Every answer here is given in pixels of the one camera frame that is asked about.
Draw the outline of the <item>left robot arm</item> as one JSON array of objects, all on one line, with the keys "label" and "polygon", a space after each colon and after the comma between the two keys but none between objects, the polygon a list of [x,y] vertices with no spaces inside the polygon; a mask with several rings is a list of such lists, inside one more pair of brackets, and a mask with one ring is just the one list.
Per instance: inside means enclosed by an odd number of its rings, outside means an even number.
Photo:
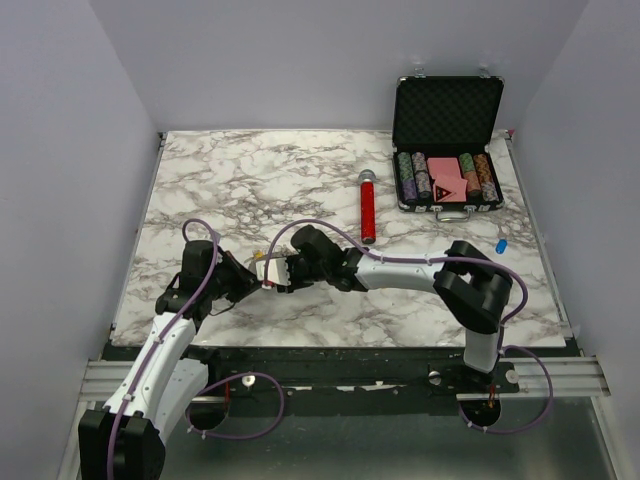
[{"label": "left robot arm", "polygon": [[186,243],[180,271],[155,304],[150,333],[132,367],[99,409],[78,425],[84,479],[157,479],[166,441],[190,397],[214,393],[220,368],[184,353],[212,304],[236,304],[260,287],[256,274],[212,241]]}]

